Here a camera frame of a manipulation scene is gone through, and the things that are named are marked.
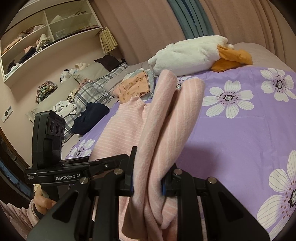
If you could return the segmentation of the pink fuzzy sleeve forearm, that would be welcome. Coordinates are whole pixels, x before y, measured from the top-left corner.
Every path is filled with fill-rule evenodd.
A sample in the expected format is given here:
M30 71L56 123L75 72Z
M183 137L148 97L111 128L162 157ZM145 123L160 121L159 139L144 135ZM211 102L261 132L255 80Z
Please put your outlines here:
M4 211L6 218L12 224L18 234L27 240L28 234L32 228L40 221L37 215L34 200L30 201L29 207L17 208L12 204L5 204L1 201L1 208Z

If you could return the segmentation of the person's left hand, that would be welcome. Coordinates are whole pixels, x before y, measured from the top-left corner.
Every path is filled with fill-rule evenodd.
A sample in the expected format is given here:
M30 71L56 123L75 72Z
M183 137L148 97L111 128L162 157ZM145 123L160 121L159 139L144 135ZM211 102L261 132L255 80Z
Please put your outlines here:
M45 215L48 212L48 210L50 210L56 204L56 202L44 197L42 189L39 186L34 195L34 204L36 210L39 213Z

